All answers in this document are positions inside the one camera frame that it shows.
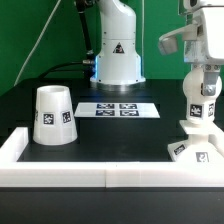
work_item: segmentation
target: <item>white cylinder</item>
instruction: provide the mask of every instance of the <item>white cylinder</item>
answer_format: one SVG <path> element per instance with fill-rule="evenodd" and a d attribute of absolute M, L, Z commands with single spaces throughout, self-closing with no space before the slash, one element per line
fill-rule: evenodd
<path fill-rule="evenodd" d="M 69 88 L 65 86 L 38 88 L 33 140 L 42 145 L 63 145 L 76 138 Z"/>

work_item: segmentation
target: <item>yellow warning triangle sticker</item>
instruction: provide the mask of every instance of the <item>yellow warning triangle sticker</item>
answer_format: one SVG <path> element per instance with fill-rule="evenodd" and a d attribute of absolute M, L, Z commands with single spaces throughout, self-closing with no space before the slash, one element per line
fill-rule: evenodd
<path fill-rule="evenodd" d="M 124 49 L 121 46 L 121 43 L 119 42 L 116 48 L 113 51 L 114 54 L 124 54 Z"/>

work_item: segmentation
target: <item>green wall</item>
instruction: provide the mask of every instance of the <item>green wall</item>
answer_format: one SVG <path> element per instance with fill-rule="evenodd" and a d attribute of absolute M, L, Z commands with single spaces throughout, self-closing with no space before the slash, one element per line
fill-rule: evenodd
<path fill-rule="evenodd" d="M 137 14 L 137 51 L 141 54 L 142 0 L 123 0 Z M 13 87 L 16 76 L 37 40 L 56 0 L 0 2 L 0 95 Z M 184 25 L 177 15 L 178 1 L 145 0 L 145 77 L 182 79 L 189 70 L 183 63 L 183 44 L 173 55 L 161 56 L 158 38 Z M 95 52 L 100 50 L 100 18 L 95 6 L 87 11 Z M 51 66 L 85 58 L 81 25 L 73 0 L 62 0 L 22 79 L 37 77 Z"/>

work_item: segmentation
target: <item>black table surface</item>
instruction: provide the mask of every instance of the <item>black table surface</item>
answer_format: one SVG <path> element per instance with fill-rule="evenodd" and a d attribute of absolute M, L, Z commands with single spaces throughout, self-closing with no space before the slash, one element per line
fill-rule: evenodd
<path fill-rule="evenodd" d="M 78 139 L 60 147 L 32 141 L 36 89 L 70 88 L 79 102 L 155 103 L 159 119 L 76 118 Z M 223 92 L 215 123 L 224 127 Z M 0 97 L 0 144 L 16 127 L 30 143 L 18 162 L 170 161 L 167 144 L 186 139 L 182 80 L 148 80 L 128 93 L 91 89 L 85 80 L 28 79 Z M 0 223 L 224 223 L 223 188 L 0 188 Z"/>

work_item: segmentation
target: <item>marker sticker on robot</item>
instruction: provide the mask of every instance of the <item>marker sticker on robot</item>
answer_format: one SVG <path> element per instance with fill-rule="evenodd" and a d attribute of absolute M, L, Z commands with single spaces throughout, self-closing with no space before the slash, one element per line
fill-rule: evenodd
<path fill-rule="evenodd" d="M 113 103 L 98 103 L 97 109 L 114 109 L 115 105 Z"/>
<path fill-rule="evenodd" d="M 121 117 L 139 117 L 137 110 L 120 110 Z"/>
<path fill-rule="evenodd" d="M 196 158 L 198 163 L 208 163 L 208 153 L 207 152 L 196 152 Z"/>
<path fill-rule="evenodd" d="M 191 117 L 202 118 L 202 111 L 203 111 L 202 105 L 196 105 L 196 104 L 190 105 L 190 116 Z"/>
<path fill-rule="evenodd" d="M 113 117 L 115 116 L 115 111 L 114 110 L 97 110 L 96 116 Z"/>
<path fill-rule="evenodd" d="M 113 51 L 114 54 L 124 54 L 124 49 L 121 46 L 121 43 L 119 42 L 116 46 L 116 48 Z"/>
<path fill-rule="evenodd" d="M 176 148 L 176 149 L 174 150 L 174 153 L 175 153 L 175 155 L 177 156 L 177 155 L 179 155 L 181 152 L 183 152 L 185 149 L 186 149 L 185 146 L 182 144 L 182 145 L 180 145 L 178 148 Z"/>
<path fill-rule="evenodd" d="M 214 115 L 215 112 L 215 104 L 209 104 L 209 108 L 208 108 L 208 116 L 211 117 Z"/>
<path fill-rule="evenodd" d="M 138 109 L 137 104 L 134 104 L 134 103 L 121 103 L 119 107 L 120 109 L 128 109 L 128 110 Z"/>
<path fill-rule="evenodd" d="M 43 114 L 43 123 L 45 125 L 54 125 L 54 114 L 44 113 Z"/>
<path fill-rule="evenodd" d="M 63 120 L 63 123 L 68 123 L 68 122 L 71 122 L 71 113 L 70 111 L 66 111 L 66 112 L 63 112 L 62 113 L 62 120 Z"/>

